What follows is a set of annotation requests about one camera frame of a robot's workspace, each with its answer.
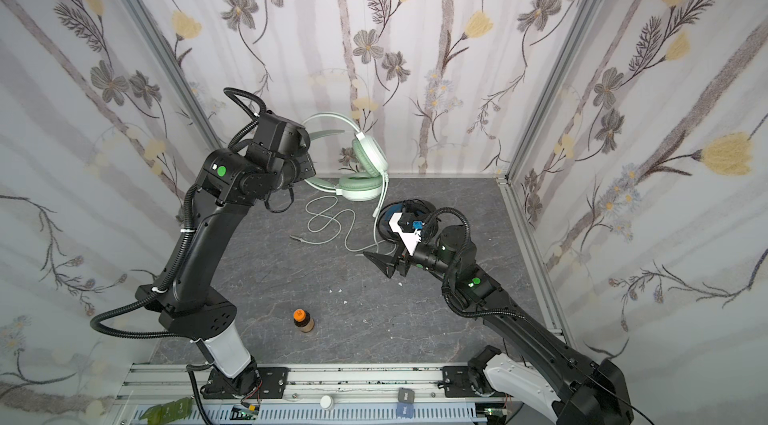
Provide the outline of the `black wired headphones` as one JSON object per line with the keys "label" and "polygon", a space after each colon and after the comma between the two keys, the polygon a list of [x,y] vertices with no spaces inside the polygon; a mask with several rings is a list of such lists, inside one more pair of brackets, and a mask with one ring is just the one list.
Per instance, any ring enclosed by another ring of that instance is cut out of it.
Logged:
{"label": "black wired headphones", "polygon": [[435,225],[427,225],[427,218],[436,207],[429,201],[422,199],[408,199],[399,202],[392,202],[383,207],[376,219],[376,232],[378,237],[386,242],[396,244],[400,237],[397,234],[398,229],[392,230],[390,221],[396,214],[399,215],[398,223],[405,226],[406,232],[420,230],[427,238],[435,233]]}

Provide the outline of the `mint green wired headphones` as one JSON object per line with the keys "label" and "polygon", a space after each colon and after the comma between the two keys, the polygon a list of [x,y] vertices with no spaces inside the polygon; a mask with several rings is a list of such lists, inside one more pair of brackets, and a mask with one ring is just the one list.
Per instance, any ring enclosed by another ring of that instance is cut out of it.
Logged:
{"label": "mint green wired headphones", "polygon": [[[352,158],[357,162],[358,169],[349,166],[350,174],[338,178],[335,183],[321,178],[307,179],[306,183],[313,189],[326,195],[334,196],[334,203],[321,212],[310,212],[309,205],[315,202],[311,200],[305,207],[305,211],[311,215],[307,222],[307,231],[310,233],[320,233],[329,225],[338,226],[338,231],[329,239],[321,241],[309,241],[303,237],[292,235],[291,239],[302,244],[311,246],[320,246],[332,242],[341,234],[342,223],[339,216],[345,212],[352,213],[352,222],[344,237],[344,248],[347,252],[362,254],[366,251],[380,250],[383,240],[377,238],[376,220],[383,209],[384,201],[389,189],[389,164],[387,158],[374,137],[367,135],[363,129],[351,118],[334,112],[320,112],[306,118],[301,122],[307,127],[311,122],[321,119],[339,121],[347,126],[353,135],[351,142]],[[352,209],[343,209],[335,215],[328,215],[328,212],[343,198],[350,202],[367,202],[377,200],[376,207],[372,213],[373,221],[373,243],[361,248],[351,248],[348,245],[348,239],[356,221],[356,213]]]}

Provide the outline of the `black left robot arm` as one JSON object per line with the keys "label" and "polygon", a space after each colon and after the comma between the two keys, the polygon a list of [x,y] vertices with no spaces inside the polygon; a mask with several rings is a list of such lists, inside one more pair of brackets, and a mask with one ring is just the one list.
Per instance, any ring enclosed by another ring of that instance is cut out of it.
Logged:
{"label": "black left robot arm", "polygon": [[299,123],[275,114],[257,95],[232,87],[225,95],[248,124],[205,159],[182,203],[182,226],[173,255],[136,300],[91,319],[98,333],[123,339],[185,338],[213,369],[220,392],[255,394],[262,379],[235,326],[236,306],[212,280],[234,232],[258,202],[314,177],[311,138]]}

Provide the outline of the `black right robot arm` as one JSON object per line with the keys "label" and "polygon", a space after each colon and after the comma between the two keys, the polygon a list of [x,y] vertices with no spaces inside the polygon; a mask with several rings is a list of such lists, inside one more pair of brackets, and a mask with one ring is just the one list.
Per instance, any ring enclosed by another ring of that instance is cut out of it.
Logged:
{"label": "black right robot arm", "polygon": [[463,213],[405,200],[385,206],[375,227],[395,246],[388,254],[365,255],[382,273],[428,272],[454,314],[481,320],[525,359],[520,365],[494,347],[476,355],[468,368],[477,393],[509,395],[554,424],[630,424],[640,415],[618,366],[596,362],[558,338],[478,265]]}

